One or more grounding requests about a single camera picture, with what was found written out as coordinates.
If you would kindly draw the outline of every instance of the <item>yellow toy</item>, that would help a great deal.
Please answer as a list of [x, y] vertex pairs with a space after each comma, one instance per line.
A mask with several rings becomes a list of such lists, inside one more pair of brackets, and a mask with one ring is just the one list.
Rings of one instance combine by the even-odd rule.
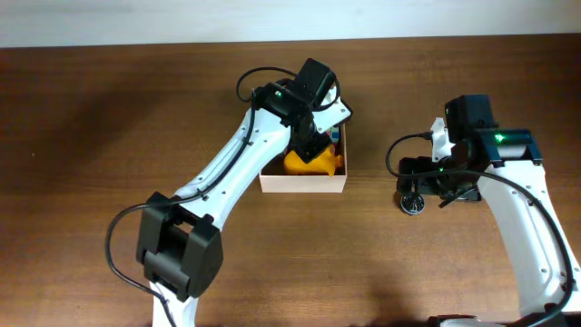
[[335, 155], [335, 145], [329, 145], [325, 151], [310, 163], [304, 163], [294, 152], [284, 157], [284, 171], [289, 175], [327, 174], [333, 176], [335, 169], [343, 166], [343, 156]]

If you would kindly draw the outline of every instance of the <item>green led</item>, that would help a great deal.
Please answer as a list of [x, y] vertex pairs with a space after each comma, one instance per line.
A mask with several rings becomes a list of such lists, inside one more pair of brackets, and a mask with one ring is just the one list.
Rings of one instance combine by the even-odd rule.
[[501, 143], [506, 137], [503, 134], [495, 134], [494, 138], [497, 140], [498, 143]]

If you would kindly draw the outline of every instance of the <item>open box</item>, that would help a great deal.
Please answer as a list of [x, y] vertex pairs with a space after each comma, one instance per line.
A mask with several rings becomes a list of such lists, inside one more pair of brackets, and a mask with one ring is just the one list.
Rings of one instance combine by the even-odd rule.
[[347, 182], [347, 136], [345, 124], [340, 127], [340, 139], [335, 151], [343, 156], [343, 166], [335, 175], [287, 175], [282, 164], [284, 156], [272, 159], [259, 173], [264, 193], [341, 193]]

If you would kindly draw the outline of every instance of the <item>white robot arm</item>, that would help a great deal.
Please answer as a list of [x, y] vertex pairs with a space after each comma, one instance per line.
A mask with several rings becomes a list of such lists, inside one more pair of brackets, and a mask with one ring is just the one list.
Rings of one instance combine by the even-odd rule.
[[[263, 67], [241, 79], [262, 69], [284, 71]], [[327, 66], [309, 59], [293, 75], [294, 80], [252, 91], [251, 109], [232, 139], [171, 199], [154, 193], [147, 203], [113, 219], [106, 239], [107, 260], [119, 277], [154, 295], [154, 327], [194, 325], [198, 298], [222, 266], [220, 232], [260, 170], [287, 148], [310, 161], [330, 145], [326, 131], [350, 119], [352, 111], [340, 98], [339, 80]], [[119, 272], [109, 250], [115, 224], [138, 209], [143, 209], [143, 216], [136, 259], [150, 281], [149, 289]], [[178, 227], [183, 223], [192, 226], [190, 233]]]
[[[441, 206], [454, 200], [483, 198], [495, 216], [517, 277], [519, 309], [525, 318], [516, 325], [573, 326], [580, 323], [576, 313], [581, 312], [581, 293], [576, 284], [581, 278], [579, 263], [549, 198], [545, 170], [534, 138], [527, 130], [498, 129], [488, 99], [483, 95], [465, 95], [451, 101], [446, 106], [446, 115], [448, 128], [444, 119], [437, 118], [431, 132], [422, 135], [425, 138], [429, 135], [433, 143], [431, 158], [404, 158], [399, 163], [403, 173], [413, 171], [421, 176], [432, 172], [431, 177], [420, 177], [412, 184], [408, 177], [399, 178], [399, 191], [407, 197], [402, 205], [423, 205], [421, 193], [439, 195], [445, 200]], [[463, 169], [484, 170], [489, 177], [504, 178], [516, 187], [486, 176], [466, 177], [462, 175]], [[550, 221], [523, 190], [540, 202]], [[413, 208], [403, 209], [410, 213]], [[566, 249], [566, 255], [562, 254], [562, 248]], [[568, 293], [570, 297], [559, 314], [540, 319], [569, 296]], [[440, 316], [430, 320], [431, 326], [499, 326], [475, 317]]]

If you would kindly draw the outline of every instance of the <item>wood grain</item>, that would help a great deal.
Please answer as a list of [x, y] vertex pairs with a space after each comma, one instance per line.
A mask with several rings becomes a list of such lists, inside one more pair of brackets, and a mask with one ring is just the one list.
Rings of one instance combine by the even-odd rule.
[[[152, 299], [105, 264], [118, 211], [171, 194], [230, 139], [247, 69], [328, 64], [355, 114], [342, 194], [264, 194], [255, 181], [222, 236], [225, 261], [197, 320], [360, 326], [472, 313], [517, 317], [514, 277], [485, 203], [393, 203], [389, 145], [460, 94], [489, 94], [503, 127], [532, 130], [553, 204], [581, 255], [581, 35], [407, 38], [0, 51], [0, 325], [151, 323]], [[253, 76], [244, 87], [276, 74]], [[409, 141], [395, 157], [429, 153]], [[133, 260], [138, 216], [115, 232]]]

